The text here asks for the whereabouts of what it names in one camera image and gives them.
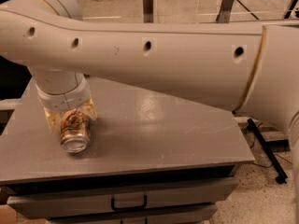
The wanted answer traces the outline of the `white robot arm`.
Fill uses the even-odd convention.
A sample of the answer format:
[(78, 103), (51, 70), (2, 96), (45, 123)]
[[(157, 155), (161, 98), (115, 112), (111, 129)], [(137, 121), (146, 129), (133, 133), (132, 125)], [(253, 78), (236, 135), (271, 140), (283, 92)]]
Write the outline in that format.
[(90, 100), (91, 75), (272, 123), (299, 170), (297, 21), (95, 23), (76, 0), (8, 0), (0, 39), (1, 56), (32, 72), (52, 130)]

